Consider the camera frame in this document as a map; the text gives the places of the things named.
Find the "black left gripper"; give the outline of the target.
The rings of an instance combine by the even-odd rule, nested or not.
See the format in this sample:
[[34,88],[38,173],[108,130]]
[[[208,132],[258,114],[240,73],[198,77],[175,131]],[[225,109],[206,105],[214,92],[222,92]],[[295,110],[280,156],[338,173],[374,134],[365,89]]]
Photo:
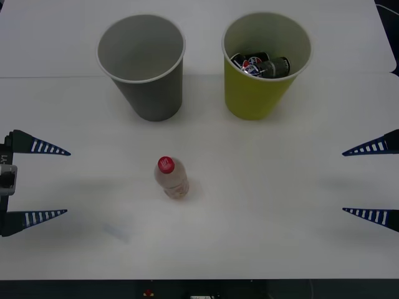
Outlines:
[[14,187],[14,175],[11,174],[12,150],[14,153],[24,154],[71,155],[67,150],[33,137],[21,130],[13,130],[11,137],[5,137],[4,143],[1,143],[1,237],[14,235],[67,212],[67,209],[51,211],[7,211],[9,195],[11,189]]

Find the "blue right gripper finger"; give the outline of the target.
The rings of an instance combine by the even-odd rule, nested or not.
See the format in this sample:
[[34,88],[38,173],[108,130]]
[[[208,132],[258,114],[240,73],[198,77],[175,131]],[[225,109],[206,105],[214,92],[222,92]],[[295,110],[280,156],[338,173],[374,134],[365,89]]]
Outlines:
[[383,136],[370,140],[342,153],[343,156],[398,154],[399,129],[391,131]]
[[399,232],[398,209],[356,209],[343,207],[343,211],[374,224]]

